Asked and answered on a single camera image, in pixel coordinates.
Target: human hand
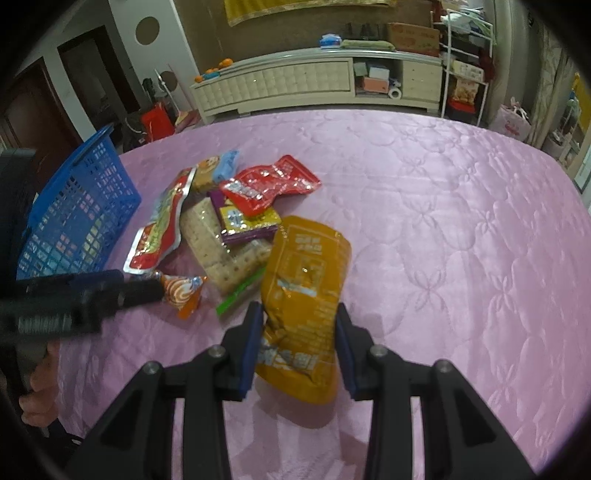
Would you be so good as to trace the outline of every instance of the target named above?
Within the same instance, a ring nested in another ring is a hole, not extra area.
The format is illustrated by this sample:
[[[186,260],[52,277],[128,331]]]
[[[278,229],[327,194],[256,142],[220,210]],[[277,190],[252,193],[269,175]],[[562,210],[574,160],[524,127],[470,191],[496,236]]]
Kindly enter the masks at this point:
[[[18,399],[22,420],[33,427],[47,427],[57,418],[57,364],[60,342],[47,345],[46,357],[31,374],[31,393]]]

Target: snack package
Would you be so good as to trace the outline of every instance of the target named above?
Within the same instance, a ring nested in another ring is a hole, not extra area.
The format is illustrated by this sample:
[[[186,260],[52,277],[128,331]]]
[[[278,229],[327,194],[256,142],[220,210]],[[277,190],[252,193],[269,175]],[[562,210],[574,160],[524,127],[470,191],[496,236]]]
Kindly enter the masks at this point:
[[[291,155],[273,165],[247,168],[219,188],[247,217],[267,210],[278,195],[311,193],[320,180]]]
[[[135,235],[123,271],[135,275],[147,273],[181,242],[178,218],[189,194],[195,167],[181,170],[158,197],[150,221]]]
[[[219,190],[212,190],[208,195],[222,226],[222,240],[226,245],[244,243],[255,238],[272,240],[275,236],[281,217],[273,207],[249,218]]]
[[[221,181],[231,179],[236,174],[237,157],[238,150],[230,150],[199,162],[191,189],[195,192],[207,193]]]
[[[256,373],[299,400],[324,404],[337,390],[335,314],[351,245],[326,225],[283,219],[261,284],[268,318]]]
[[[160,280],[164,287],[164,299],[178,310],[178,318],[186,320],[199,306],[207,277],[166,275],[158,270],[151,277]]]
[[[222,228],[208,197],[183,212],[180,227],[209,281],[224,296],[263,267],[271,253],[271,244],[266,240],[256,239],[231,247],[225,245]]]

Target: cracker package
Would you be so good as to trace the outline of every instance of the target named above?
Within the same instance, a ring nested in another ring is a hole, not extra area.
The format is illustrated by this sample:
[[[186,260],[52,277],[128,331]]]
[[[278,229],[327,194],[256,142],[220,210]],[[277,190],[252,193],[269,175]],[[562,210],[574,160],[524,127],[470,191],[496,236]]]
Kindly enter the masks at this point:
[[[199,162],[191,184],[191,190],[207,193],[218,183],[231,179],[236,174],[238,150],[230,150],[222,155],[206,158]]]
[[[207,279],[224,296],[234,292],[264,266],[271,253],[271,244],[261,239],[232,247],[225,245],[222,228],[208,197],[183,212],[180,227]]]

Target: pink bedspread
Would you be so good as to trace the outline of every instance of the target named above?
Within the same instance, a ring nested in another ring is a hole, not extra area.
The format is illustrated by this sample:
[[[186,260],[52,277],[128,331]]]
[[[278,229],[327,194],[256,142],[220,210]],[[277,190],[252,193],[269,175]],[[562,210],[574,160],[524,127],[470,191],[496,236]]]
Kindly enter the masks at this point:
[[[242,167],[289,153],[321,178],[317,192],[275,205],[350,240],[342,300],[353,322],[407,360],[451,359],[532,466],[544,465],[583,411],[591,378],[591,218],[558,164],[496,133],[405,113],[320,110],[214,124],[122,156],[143,202],[108,266],[123,266],[176,172],[231,148]],[[200,271],[184,245],[164,269]],[[106,322],[100,337],[64,344],[66,429],[84,436],[144,362],[185,362],[219,342],[245,308],[221,324],[215,297],[206,290],[187,323],[167,305],[148,306]],[[344,390],[317,407],[257,378],[225,413],[235,479],[362,477],[371,405]],[[422,478],[418,432],[414,443]]]

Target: round hole in wall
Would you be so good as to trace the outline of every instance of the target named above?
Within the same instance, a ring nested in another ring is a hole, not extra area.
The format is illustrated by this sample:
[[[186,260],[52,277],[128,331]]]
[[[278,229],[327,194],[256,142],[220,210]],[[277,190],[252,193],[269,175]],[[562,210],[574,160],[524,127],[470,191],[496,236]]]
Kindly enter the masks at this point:
[[[164,80],[166,88],[168,88],[171,92],[176,90],[178,86],[178,80],[177,76],[173,72],[164,70],[163,72],[160,72],[160,76]]]
[[[160,33],[160,23],[154,17],[145,17],[135,27],[135,38],[142,45],[150,45]]]

